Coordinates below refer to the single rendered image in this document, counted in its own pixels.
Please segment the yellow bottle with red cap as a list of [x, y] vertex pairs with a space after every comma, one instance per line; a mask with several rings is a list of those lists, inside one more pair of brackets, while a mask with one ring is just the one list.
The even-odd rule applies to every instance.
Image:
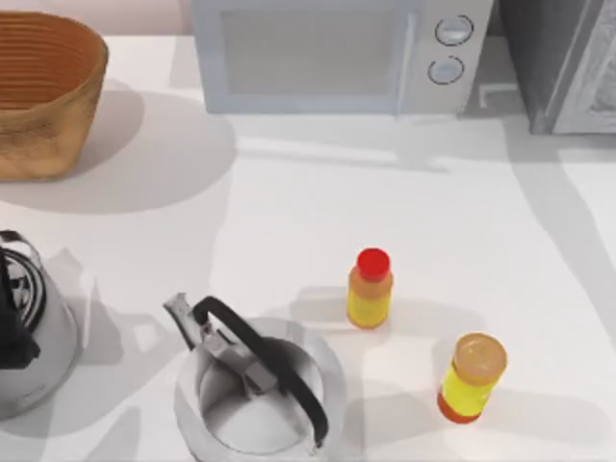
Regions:
[[378, 247], [363, 249], [348, 277], [348, 319], [363, 329], [380, 326], [389, 316], [393, 285], [388, 253]]

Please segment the pale microwave door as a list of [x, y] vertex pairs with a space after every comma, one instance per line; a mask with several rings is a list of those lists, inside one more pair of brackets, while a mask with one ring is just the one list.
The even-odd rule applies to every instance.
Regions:
[[191, 0], [214, 114], [397, 114], [415, 0]]

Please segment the round microwave knob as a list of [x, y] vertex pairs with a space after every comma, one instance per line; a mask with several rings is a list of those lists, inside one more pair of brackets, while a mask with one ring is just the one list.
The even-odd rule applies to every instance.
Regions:
[[448, 86], [459, 81], [465, 73], [465, 64], [455, 56], [433, 61], [427, 69], [427, 77], [438, 86]]
[[441, 19], [435, 28], [435, 38], [447, 47], [460, 46], [471, 38], [474, 30], [473, 22], [460, 14]]

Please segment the yellow bottle with orange cap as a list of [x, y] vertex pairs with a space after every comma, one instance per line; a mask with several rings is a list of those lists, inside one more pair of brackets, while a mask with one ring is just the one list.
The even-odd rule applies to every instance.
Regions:
[[507, 365], [506, 350], [496, 338], [482, 332], [459, 338], [437, 395], [443, 416], [456, 424], [476, 421]]

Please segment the pale microwave oven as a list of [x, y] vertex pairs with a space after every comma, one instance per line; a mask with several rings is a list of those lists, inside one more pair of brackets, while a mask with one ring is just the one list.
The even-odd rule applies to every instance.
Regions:
[[[466, 106], [487, 34], [494, 0], [415, 0], [418, 14], [413, 44], [403, 78], [403, 104], [393, 116], [455, 115]], [[435, 28], [446, 17], [466, 15], [474, 24], [471, 38], [460, 46], [447, 47], [435, 38]], [[433, 61], [455, 56], [465, 64], [463, 77], [454, 84], [438, 86], [427, 77]]]

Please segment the woven brown basket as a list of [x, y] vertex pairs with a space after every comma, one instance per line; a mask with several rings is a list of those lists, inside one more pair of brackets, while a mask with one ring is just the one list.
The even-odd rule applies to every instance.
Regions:
[[109, 49], [65, 16], [0, 11], [0, 182], [67, 173], [97, 110]]

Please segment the silver kettle with striped lid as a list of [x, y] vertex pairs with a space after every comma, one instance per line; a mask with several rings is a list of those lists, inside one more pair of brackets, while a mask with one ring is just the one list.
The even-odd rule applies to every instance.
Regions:
[[0, 287], [13, 295], [40, 348], [27, 369], [0, 370], [0, 421], [4, 421], [37, 407], [65, 382], [80, 350], [80, 332], [38, 251], [14, 230], [0, 230]]

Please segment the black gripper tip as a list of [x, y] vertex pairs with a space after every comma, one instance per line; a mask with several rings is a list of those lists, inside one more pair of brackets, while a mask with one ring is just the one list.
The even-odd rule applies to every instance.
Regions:
[[13, 295], [0, 287], [0, 370], [25, 370], [39, 354], [39, 345], [24, 325]]

